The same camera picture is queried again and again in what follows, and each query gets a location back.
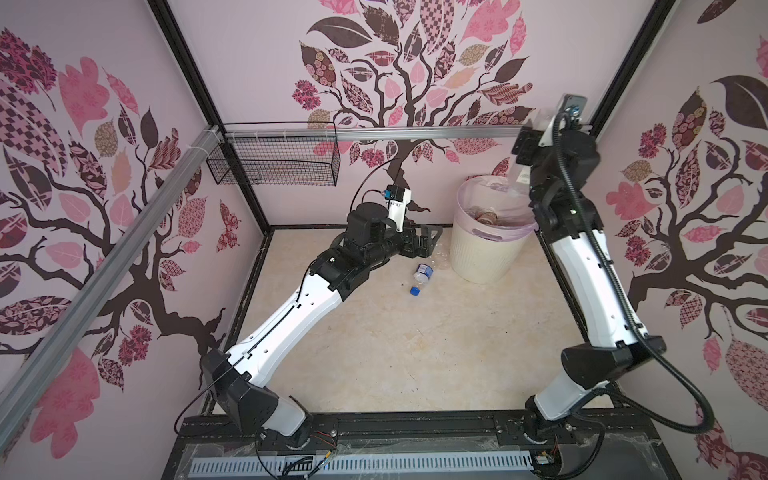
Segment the crushed orange coffee bottle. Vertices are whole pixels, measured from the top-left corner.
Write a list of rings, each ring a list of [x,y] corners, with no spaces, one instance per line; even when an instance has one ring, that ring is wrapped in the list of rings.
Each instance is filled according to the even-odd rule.
[[[474,220],[480,224],[495,226],[499,224],[499,216],[492,209],[478,209],[474,215]]]

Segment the clear bottle with white cap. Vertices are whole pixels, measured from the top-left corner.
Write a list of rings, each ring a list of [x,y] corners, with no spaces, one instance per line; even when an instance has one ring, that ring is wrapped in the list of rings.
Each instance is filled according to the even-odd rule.
[[[507,174],[510,191],[527,198],[530,191],[530,172],[529,166],[511,164]]]

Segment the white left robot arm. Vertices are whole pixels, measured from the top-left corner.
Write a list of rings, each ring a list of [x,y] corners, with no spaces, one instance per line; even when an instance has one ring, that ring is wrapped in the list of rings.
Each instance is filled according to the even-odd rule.
[[[292,397],[267,387],[280,363],[328,313],[339,307],[370,273],[390,258],[429,258],[443,228],[408,221],[401,232],[387,230],[355,243],[349,230],[334,238],[308,266],[299,288],[257,330],[227,351],[201,360],[208,389],[237,429],[252,435],[274,431],[301,444],[310,434],[311,414]]]

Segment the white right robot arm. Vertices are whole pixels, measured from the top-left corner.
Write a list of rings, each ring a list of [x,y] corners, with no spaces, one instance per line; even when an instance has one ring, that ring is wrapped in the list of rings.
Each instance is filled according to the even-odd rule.
[[[585,332],[584,343],[561,353],[562,369],[547,388],[525,404],[524,431],[544,442],[556,426],[605,387],[666,351],[662,337],[647,332],[622,307],[627,296],[614,286],[603,224],[583,195],[570,198],[564,183],[580,188],[600,162],[593,137],[563,130],[557,147],[543,146],[542,132],[524,126],[512,148],[519,165],[530,169],[529,198],[536,233],[558,284]]]

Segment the clear bottle with blue cap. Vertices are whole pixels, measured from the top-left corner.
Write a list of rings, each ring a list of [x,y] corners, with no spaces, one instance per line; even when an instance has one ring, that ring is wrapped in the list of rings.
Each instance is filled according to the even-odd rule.
[[[432,279],[433,273],[434,269],[432,266],[426,263],[420,263],[413,273],[414,283],[410,288],[410,294],[412,296],[419,296],[424,287]]]

